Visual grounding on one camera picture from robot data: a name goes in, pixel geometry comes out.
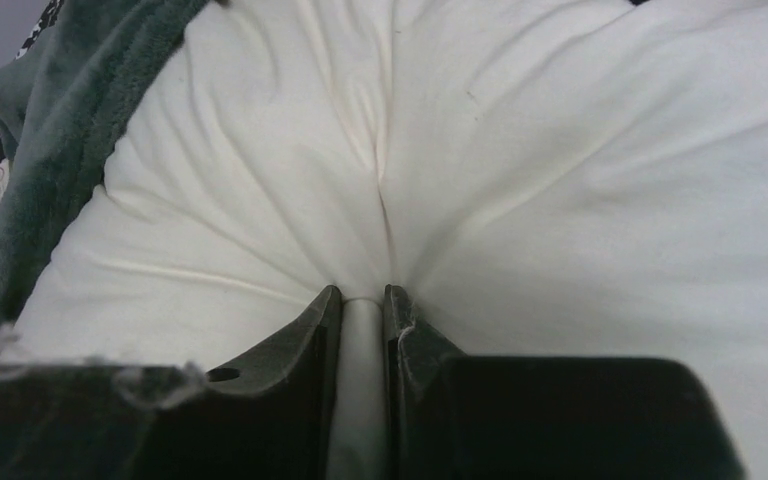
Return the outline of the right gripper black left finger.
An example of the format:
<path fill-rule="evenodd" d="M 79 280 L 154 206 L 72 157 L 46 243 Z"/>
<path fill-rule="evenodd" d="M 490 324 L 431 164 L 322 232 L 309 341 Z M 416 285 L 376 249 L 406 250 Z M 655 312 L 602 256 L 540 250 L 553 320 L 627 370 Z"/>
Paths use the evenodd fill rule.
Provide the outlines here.
<path fill-rule="evenodd" d="M 342 295 L 209 371 L 0 364 L 0 479 L 321 479 Z"/>

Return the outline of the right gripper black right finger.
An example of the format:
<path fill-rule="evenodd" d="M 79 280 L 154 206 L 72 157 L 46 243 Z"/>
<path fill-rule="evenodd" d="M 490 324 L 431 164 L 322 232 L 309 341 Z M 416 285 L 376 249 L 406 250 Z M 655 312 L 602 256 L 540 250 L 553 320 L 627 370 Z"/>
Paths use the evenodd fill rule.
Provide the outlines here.
<path fill-rule="evenodd" d="M 705 386 L 646 357 L 475 356 L 400 286 L 383 321 L 393 479 L 743 479 Z"/>

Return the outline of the white pillow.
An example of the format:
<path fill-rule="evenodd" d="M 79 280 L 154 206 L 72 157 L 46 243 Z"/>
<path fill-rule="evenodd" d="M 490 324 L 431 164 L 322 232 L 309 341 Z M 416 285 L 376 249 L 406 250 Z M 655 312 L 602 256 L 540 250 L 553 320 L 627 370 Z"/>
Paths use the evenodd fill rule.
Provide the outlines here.
<path fill-rule="evenodd" d="M 221 365 L 337 286 L 327 475 L 385 475 L 383 291 L 472 354 L 678 360 L 768 479 L 768 1 L 232 1 L 4 363 Z"/>

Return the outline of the grey plush pillowcase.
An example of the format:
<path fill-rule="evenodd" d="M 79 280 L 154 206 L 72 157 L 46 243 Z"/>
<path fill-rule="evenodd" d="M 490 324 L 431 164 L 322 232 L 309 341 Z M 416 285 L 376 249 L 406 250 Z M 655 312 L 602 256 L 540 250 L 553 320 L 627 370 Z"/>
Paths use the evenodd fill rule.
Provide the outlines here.
<path fill-rule="evenodd" d="M 66 228 L 201 1 L 64 1 L 0 68 L 10 179 L 0 201 L 0 326 L 17 320 Z"/>

